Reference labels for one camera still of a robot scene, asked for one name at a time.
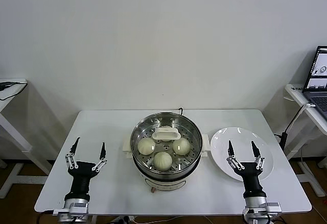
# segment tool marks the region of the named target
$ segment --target table leg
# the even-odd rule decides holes
[[[302,130],[294,137],[294,139],[285,147],[285,155],[290,160],[310,139],[311,132],[316,125],[312,122],[308,123]]]
[[[2,168],[2,169],[7,168],[7,164],[1,159],[0,159],[0,168]]]
[[[49,175],[52,165],[37,151],[35,151],[25,138],[0,114],[0,125],[16,140],[14,144],[35,163],[44,173]]]
[[[319,168],[324,168],[324,167],[327,168],[327,157],[325,157],[323,160],[321,160],[321,161],[318,163],[318,167],[319,167]]]
[[[93,215],[92,216],[92,220],[91,220],[91,224],[97,224],[97,219],[98,219],[98,216],[97,215]]]
[[[316,195],[318,197],[325,197],[325,193],[316,180],[316,178],[313,176],[311,170],[309,169],[308,165],[305,162],[298,162],[298,165],[300,166],[301,170],[303,171],[303,174],[296,175],[299,182],[309,182],[312,189],[315,191]]]

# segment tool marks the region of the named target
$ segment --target black cable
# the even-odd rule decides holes
[[[306,104],[303,104],[301,107],[300,107],[300,109],[297,111],[297,113],[295,114],[295,116],[293,117],[293,119],[292,119],[292,121],[288,124],[288,126],[286,127],[286,129],[285,129],[285,133],[287,132],[287,130],[288,130],[288,128],[290,127],[290,125],[292,124],[292,122],[295,120],[295,118],[297,117],[297,115],[299,114],[299,112],[301,111],[301,109],[303,108],[303,107],[305,107],[306,106]]]
[[[37,216],[37,219],[36,219],[36,224],[40,224],[41,216],[43,216],[43,215],[51,215],[51,214],[53,214],[53,210],[45,210],[45,211],[39,213],[39,215]]]
[[[283,222],[284,222],[284,223],[286,223],[286,221],[284,220],[284,218],[282,218],[281,216],[280,216],[280,219],[282,219],[282,220],[283,220]]]
[[[10,86],[13,86],[13,85],[25,85],[24,87],[23,87],[23,89],[22,90],[20,90],[19,92],[17,92],[16,94],[14,94],[14,95],[11,95],[11,96],[9,96],[9,97],[6,97],[6,98],[4,98],[4,99],[1,99],[0,98],[0,101],[4,101],[4,100],[7,100],[7,99],[9,99],[9,98],[11,98],[11,97],[13,97],[13,96],[16,96],[16,95],[18,95],[18,94],[20,94],[20,93],[22,93],[22,91],[26,88],[26,86],[27,86],[27,83],[19,83],[19,82],[15,82],[15,84],[12,84],[12,85],[10,85]]]

